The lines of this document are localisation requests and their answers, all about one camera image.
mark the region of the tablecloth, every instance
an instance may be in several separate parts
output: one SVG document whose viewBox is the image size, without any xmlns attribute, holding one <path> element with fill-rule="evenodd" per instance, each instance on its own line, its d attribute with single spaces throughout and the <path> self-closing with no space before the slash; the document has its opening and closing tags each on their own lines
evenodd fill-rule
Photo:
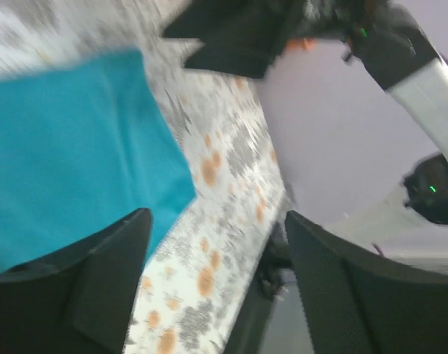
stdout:
<svg viewBox="0 0 448 354">
<path fill-rule="evenodd" d="M 158 30 L 182 0 L 0 0 L 0 76 L 137 44 L 198 198 L 144 270 L 127 354 L 220 353 L 284 198 L 253 84 L 184 71 Z"/>
</svg>

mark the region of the table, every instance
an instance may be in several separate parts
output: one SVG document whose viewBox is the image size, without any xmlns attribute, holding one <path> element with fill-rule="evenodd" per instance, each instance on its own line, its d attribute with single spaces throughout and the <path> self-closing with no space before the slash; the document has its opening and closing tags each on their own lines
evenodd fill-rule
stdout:
<svg viewBox="0 0 448 354">
<path fill-rule="evenodd" d="M 163 42 L 181 0 L 0 0 L 0 77 L 137 44 L 198 197 L 149 260 L 127 354 L 220 353 L 284 198 L 262 109 L 246 80 L 185 72 L 194 43 Z"/>
</svg>

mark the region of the patterned tablecloth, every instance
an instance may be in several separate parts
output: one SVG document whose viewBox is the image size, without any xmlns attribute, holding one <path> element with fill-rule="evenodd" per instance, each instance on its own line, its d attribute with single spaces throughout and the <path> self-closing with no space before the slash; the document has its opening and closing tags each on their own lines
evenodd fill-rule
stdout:
<svg viewBox="0 0 448 354">
<path fill-rule="evenodd" d="M 0 0 L 0 76 L 135 43 L 198 198 L 148 262 L 127 354 L 220 353 L 284 195 L 253 86 L 185 72 L 159 40 L 181 0 Z"/>
</svg>

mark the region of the table surface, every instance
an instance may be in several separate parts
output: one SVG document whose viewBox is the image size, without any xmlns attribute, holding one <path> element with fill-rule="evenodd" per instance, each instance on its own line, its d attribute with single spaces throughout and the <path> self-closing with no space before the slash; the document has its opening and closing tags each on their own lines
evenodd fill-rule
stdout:
<svg viewBox="0 0 448 354">
<path fill-rule="evenodd" d="M 284 187 L 253 86 L 185 72 L 195 43 L 162 41 L 181 0 L 0 0 L 0 77 L 138 45 L 198 197 L 148 262 L 127 354 L 220 353 Z"/>
</svg>

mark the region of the folded cloth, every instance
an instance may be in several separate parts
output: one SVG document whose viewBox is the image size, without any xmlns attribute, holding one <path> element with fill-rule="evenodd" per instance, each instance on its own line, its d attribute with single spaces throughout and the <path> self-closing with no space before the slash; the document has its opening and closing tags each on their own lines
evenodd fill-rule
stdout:
<svg viewBox="0 0 448 354">
<path fill-rule="evenodd" d="M 0 272 L 139 207 L 150 256 L 194 197 L 138 50 L 0 82 Z"/>
</svg>

